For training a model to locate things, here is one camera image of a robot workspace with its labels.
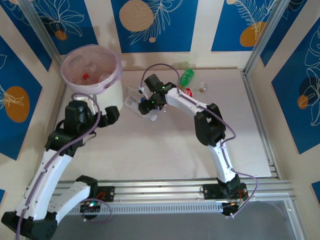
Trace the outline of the aluminium side rail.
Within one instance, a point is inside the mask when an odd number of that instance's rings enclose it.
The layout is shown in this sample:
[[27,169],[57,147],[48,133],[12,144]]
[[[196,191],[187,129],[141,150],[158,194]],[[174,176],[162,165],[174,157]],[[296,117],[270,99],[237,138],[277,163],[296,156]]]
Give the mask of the aluminium side rail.
[[255,99],[255,96],[254,96],[254,92],[253,92],[253,90],[251,88],[250,82],[249,82],[245,72],[242,70],[240,73],[241,73],[241,78],[242,78],[242,81],[243,81],[244,88],[246,90],[248,101],[249,101],[249,104],[250,104],[250,107],[251,107],[251,110],[252,110],[252,113],[253,113],[255,124],[257,126],[257,131],[258,131],[259,136],[260,136],[260,140],[261,140],[262,147],[263,147],[263,150],[264,150],[264,155],[266,157],[266,160],[267,160],[267,163],[268,163],[268,167],[269,167],[270,172],[271,172],[270,178],[271,179],[281,180],[281,177],[280,177],[280,175],[278,173],[277,164],[275,163],[274,154],[272,152],[271,145],[269,143],[266,131],[265,131],[264,126],[263,126],[262,118],[260,116],[260,112],[259,112],[259,109],[258,109],[258,105],[257,105],[256,99]]

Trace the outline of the aluminium frame post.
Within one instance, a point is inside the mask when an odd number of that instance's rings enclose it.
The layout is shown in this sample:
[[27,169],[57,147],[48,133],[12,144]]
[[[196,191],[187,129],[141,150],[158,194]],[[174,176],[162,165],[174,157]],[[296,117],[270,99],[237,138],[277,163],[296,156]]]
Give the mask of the aluminium frame post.
[[251,70],[254,68],[257,60],[260,58],[262,51],[264,50],[276,26],[278,25],[289,2],[290,0],[276,1],[274,9],[270,13],[269,18],[262,30],[262,33],[259,36],[245,67],[243,68],[244,76],[247,77],[250,74]]
[[59,69],[62,57],[32,3],[29,0],[17,0],[17,2],[46,52]]

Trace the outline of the clear bottle white label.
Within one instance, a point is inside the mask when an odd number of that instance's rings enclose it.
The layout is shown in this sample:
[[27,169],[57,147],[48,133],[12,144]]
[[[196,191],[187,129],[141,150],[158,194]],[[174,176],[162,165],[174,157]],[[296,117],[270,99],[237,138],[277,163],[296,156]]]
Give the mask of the clear bottle white label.
[[125,99],[124,104],[125,104],[126,107],[128,107],[130,110],[135,112],[141,118],[154,122],[158,117],[156,112],[155,111],[151,111],[151,112],[147,113],[146,115],[141,114],[139,109],[138,109],[140,102],[141,101],[138,98],[134,97],[133,95],[129,95]]

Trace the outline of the white bin with pink liner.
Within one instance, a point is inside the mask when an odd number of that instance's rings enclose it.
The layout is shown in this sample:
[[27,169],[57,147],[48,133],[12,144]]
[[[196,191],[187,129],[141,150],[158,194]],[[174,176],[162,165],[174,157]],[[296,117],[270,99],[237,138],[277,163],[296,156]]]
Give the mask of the white bin with pink liner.
[[[103,46],[89,44],[69,52],[60,64],[60,74],[73,93],[95,95],[99,107],[123,107],[120,56]],[[84,74],[90,78],[83,79]]]

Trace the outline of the green plastic bottle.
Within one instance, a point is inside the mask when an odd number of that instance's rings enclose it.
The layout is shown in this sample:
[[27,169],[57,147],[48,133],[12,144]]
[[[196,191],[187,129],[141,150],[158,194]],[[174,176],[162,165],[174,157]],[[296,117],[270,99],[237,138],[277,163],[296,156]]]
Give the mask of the green plastic bottle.
[[185,88],[193,79],[195,71],[192,68],[187,68],[180,77],[180,88]]

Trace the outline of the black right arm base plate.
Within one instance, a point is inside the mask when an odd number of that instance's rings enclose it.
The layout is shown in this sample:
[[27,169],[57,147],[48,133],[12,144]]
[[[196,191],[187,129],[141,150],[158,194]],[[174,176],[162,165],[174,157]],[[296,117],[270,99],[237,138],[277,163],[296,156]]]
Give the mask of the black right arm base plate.
[[247,200],[249,194],[245,191],[245,183],[236,187],[227,187],[222,184],[204,184],[202,192],[205,200]]

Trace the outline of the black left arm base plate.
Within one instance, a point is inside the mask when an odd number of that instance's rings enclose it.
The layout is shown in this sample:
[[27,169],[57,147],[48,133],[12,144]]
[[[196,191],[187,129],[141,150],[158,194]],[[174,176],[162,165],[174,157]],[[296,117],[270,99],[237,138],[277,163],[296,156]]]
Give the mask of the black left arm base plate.
[[99,186],[95,199],[111,203],[114,201],[115,187],[114,186]]

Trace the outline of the aluminium mounting rail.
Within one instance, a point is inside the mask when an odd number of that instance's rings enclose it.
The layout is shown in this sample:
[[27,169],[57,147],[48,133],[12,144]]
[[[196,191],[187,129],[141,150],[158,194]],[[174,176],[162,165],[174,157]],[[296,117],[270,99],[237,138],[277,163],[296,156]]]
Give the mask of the aluminium mounting rail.
[[[256,182],[243,178],[251,201],[295,200],[296,194],[288,180],[260,178]],[[114,186],[116,204],[194,203],[203,202],[202,186],[216,184],[213,178],[156,179],[156,180],[101,180],[99,186]]]

